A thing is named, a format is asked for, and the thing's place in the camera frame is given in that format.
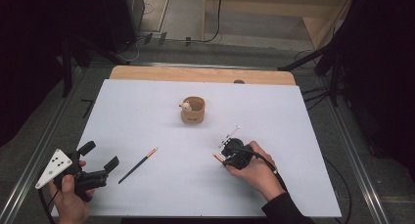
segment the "white tabletop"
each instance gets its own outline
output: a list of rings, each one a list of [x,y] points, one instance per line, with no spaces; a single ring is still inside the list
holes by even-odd
[[[206,101],[201,124],[181,121],[189,96]],[[83,158],[84,171],[120,160],[91,215],[263,216],[265,199],[212,156],[236,125],[235,138],[256,140],[273,156],[303,215],[341,216],[298,86],[146,80],[106,80],[89,117],[79,147],[95,141],[97,148]]]

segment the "black cable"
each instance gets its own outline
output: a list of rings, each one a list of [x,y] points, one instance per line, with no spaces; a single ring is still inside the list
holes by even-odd
[[[91,111],[92,106],[95,104],[95,100],[80,99],[80,102],[87,102],[87,103],[89,103],[89,106],[88,106],[88,108],[86,109],[85,114],[84,114],[84,115],[83,115],[83,117],[82,117],[82,118],[85,118],[85,117],[86,117],[86,115],[88,115],[88,114],[89,114],[89,112]]]
[[[118,51],[117,53],[113,53],[113,54],[114,55],[119,55],[119,54],[124,53],[125,51],[127,51],[131,47],[131,45],[137,44],[137,42],[140,41],[140,39],[139,39],[140,37],[142,37],[142,36],[137,36],[136,39],[133,42],[129,43],[126,47],[124,47],[124,49],[122,49],[121,51]]]
[[[314,50],[303,50],[303,51],[300,51],[300,52],[298,52],[295,56],[294,56],[294,62],[296,62],[297,61],[297,56],[299,55],[299,54],[301,54],[301,53],[304,53],[304,52],[314,52]]]
[[[271,169],[271,171],[272,171],[272,173],[275,175],[275,177],[277,178],[277,180],[278,180],[278,182],[280,183],[280,185],[281,185],[281,187],[286,191],[286,192],[288,192],[288,189],[287,189],[287,186],[285,185],[285,183],[284,183],[284,180],[283,180],[283,178],[281,177],[281,175],[278,173],[278,170],[277,170],[277,168],[271,163],[271,162],[269,162],[268,161],[268,159],[266,159],[265,157],[263,157],[261,154],[259,154],[259,153],[257,153],[257,152],[255,152],[255,151],[252,151],[252,150],[248,150],[248,149],[232,149],[232,150],[236,150],[236,151],[240,151],[240,152],[247,152],[247,153],[250,153],[250,154],[252,154],[252,155],[254,155],[256,158],[261,158],[265,163],[266,163],[266,165],[268,165],[268,167]]]
[[[59,190],[56,191],[55,195],[53,195],[53,198],[51,198],[48,202],[48,208],[51,206],[52,201],[55,199],[56,195],[59,193]]]
[[[332,39],[335,37],[336,35],[336,25],[333,26],[333,32],[332,32]]]
[[[309,107],[307,110],[308,110],[308,111],[310,111],[311,109],[313,109],[313,108],[314,108],[315,106],[317,106],[317,105],[318,105],[321,101],[323,101],[323,100],[324,100],[324,98],[326,98],[327,96],[329,96],[329,94],[328,94],[328,93],[325,93],[325,94],[323,95],[323,97],[321,97],[321,99],[317,101],[317,103],[315,103],[313,106]]]
[[[306,95],[308,93],[311,93],[311,92],[314,92],[314,91],[317,91],[317,90],[327,90],[327,88],[326,87],[317,87],[317,88],[314,88],[314,89],[301,91],[301,94]]]
[[[219,33],[219,29],[220,29],[220,8],[222,5],[222,0],[219,0],[219,5],[217,7],[217,30],[216,30],[216,34],[209,40],[176,40],[176,39],[165,39],[164,41],[176,41],[176,42],[190,42],[190,43],[208,43],[210,41],[212,41],[214,38],[216,38],[217,34]]]
[[[38,174],[38,180],[40,179],[40,177],[42,176],[42,173],[43,173],[43,171],[45,170],[45,168],[46,168],[46,166],[45,167],[43,167],[40,171],[39,171],[39,174]],[[47,218],[48,218],[48,220],[49,220],[49,223],[50,224],[56,224],[55,223],[55,220],[53,219],[53,217],[52,217],[52,215],[51,215],[51,213],[50,213],[50,211],[49,211],[49,205],[50,205],[50,203],[52,202],[52,200],[55,198],[55,196],[58,194],[58,192],[55,194],[55,196],[49,201],[49,204],[46,204],[46,201],[45,201],[45,197],[43,196],[43,191],[42,191],[42,188],[40,188],[40,189],[38,189],[37,190],[37,194],[39,195],[39,198],[40,198],[40,202],[42,203],[42,207],[43,207],[43,210],[45,211],[45,213],[46,213],[46,216],[47,216]]]
[[[309,102],[309,101],[311,101],[311,100],[318,99],[318,98],[320,98],[320,97],[322,97],[322,96],[324,96],[324,95],[327,95],[327,94],[329,94],[329,91],[325,91],[325,92],[323,92],[323,93],[321,93],[321,94],[319,94],[319,95],[316,95],[316,96],[314,96],[314,97],[310,97],[310,98],[308,98],[308,99],[304,99],[304,102],[305,102],[305,103],[307,103],[307,102]]]
[[[348,214],[347,214],[347,218],[346,218],[346,222],[345,222],[345,224],[346,223],[348,223],[348,221],[350,220],[350,217],[351,217],[351,207],[352,207],[352,204],[351,204],[351,193],[350,193],[350,189],[349,189],[349,187],[348,187],[348,185],[347,185],[347,182],[346,182],[346,179],[342,176],[342,174],[341,174],[341,172],[337,169],[337,167],[332,163],[332,162],[330,162],[328,159],[326,159],[325,157],[323,157],[324,158],[324,160],[326,160],[335,170],[336,170],[336,172],[339,174],[339,176],[342,178],[342,180],[343,180],[343,183],[345,184],[345,186],[346,186],[346,190],[347,190],[347,195],[348,195],[348,200],[349,200],[349,202],[348,202]],[[339,220],[339,218],[335,218],[335,220],[338,222],[338,223],[342,223],[340,220]]]

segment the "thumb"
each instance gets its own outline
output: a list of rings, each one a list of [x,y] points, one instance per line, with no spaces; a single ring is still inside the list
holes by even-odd
[[[75,190],[75,182],[72,175],[66,175],[64,179],[62,179],[62,196],[63,200],[70,201],[73,199]]]

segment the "right hand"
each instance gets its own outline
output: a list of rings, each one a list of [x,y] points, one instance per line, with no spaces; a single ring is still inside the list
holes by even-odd
[[[254,152],[261,154],[275,166],[271,155],[267,154],[256,141],[251,141],[250,146]],[[286,192],[281,187],[275,174],[261,158],[253,156],[250,164],[241,170],[232,165],[226,165],[226,169],[233,176],[244,179],[254,189],[259,191],[268,202]]]

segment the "hand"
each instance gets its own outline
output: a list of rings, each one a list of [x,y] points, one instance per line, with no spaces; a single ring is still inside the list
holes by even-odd
[[[79,161],[80,166],[85,166],[86,162]],[[49,182],[49,191],[54,198],[54,203],[59,213],[59,223],[85,223],[89,216],[89,205],[74,193],[75,182],[72,175],[66,175],[62,179],[62,190],[58,192],[53,181]],[[95,190],[86,191],[92,197]]]
[[[271,155],[267,154],[256,141],[250,142],[250,146],[255,152],[261,154],[275,166]],[[241,170],[232,165],[226,165],[226,169],[233,176],[244,179],[253,188],[262,193],[268,202],[286,192],[281,187],[275,174],[261,158],[253,157],[250,164]]]

